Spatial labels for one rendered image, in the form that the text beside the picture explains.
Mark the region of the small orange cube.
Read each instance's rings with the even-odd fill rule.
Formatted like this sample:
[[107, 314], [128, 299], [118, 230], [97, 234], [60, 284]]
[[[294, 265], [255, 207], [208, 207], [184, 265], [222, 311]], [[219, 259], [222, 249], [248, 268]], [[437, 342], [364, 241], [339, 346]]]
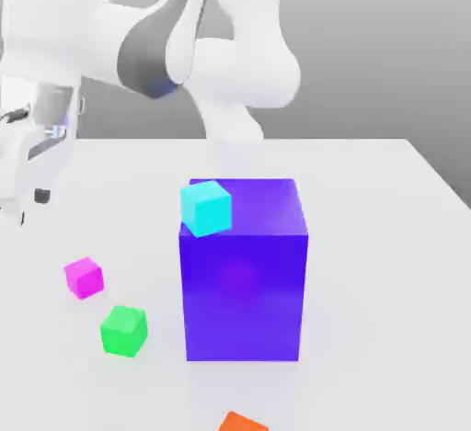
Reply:
[[242, 414], [230, 411], [220, 424], [218, 431], [270, 431], [266, 425]]

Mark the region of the large purple box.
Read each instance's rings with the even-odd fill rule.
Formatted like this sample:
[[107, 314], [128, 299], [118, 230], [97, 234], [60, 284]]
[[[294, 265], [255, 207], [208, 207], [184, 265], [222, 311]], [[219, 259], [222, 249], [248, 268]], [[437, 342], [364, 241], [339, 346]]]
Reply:
[[222, 179], [230, 230], [179, 229], [189, 361], [295, 361], [299, 357], [308, 230], [290, 178]]

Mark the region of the small green cube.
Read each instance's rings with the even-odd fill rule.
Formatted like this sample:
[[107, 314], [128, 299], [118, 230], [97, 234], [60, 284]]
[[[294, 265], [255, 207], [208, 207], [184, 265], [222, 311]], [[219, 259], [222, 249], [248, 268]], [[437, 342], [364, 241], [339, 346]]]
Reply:
[[115, 306], [100, 326], [100, 336], [106, 353], [135, 357], [148, 336], [144, 310]]

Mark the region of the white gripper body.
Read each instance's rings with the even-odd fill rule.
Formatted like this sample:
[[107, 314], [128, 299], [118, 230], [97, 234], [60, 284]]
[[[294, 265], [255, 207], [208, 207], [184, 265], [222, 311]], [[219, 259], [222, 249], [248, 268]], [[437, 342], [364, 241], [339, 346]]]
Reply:
[[33, 121], [0, 123], [0, 198], [24, 198], [48, 188], [68, 163], [75, 129], [53, 136]]

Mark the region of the small magenta cube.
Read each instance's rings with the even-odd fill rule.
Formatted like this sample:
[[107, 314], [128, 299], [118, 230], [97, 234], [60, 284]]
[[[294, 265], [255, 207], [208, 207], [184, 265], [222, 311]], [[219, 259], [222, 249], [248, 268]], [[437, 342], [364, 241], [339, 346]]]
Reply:
[[104, 289], [101, 267], [90, 257], [82, 258], [64, 267], [69, 290], [84, 300]]

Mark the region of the small cyan cube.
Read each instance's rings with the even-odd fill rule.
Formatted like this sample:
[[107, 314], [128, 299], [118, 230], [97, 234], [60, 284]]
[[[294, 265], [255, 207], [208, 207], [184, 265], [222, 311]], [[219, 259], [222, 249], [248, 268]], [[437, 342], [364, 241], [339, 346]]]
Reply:
[[195, 237], [224, 232], [232, 227], [232, 196], [215, 180], [190, 184], [180, 190], [180, 212]]

